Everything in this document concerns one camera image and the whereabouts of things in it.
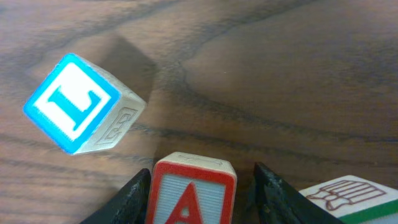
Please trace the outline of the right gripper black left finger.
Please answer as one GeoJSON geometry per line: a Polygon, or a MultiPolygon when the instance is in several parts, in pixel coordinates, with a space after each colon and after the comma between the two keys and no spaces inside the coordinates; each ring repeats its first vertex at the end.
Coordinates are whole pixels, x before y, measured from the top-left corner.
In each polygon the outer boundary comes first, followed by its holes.
{"type": "Polygon", "coordinates": [[[141,169],[119,192],[80,224],[144,224],[151,175],[141,169]]]}

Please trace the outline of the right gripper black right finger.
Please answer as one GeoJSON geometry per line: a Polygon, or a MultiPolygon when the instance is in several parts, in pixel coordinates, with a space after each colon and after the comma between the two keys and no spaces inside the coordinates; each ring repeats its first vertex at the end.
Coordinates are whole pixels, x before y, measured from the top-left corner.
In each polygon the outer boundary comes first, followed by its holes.
{"type": "Polygon", "coordinates": [[[262,162],[254,165],[255,203],[265,224],[343,224],[315,205],[262,162]]]}

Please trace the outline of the red A block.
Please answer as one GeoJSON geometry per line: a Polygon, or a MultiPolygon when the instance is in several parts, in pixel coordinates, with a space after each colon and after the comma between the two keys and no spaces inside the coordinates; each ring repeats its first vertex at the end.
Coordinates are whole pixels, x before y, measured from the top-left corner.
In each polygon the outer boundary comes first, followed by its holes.
{"type": "Polygon", "coordinates": [[[145,222],[230,224],[236,186],[230,162],[173,152],[154,166],[145,222]]]}

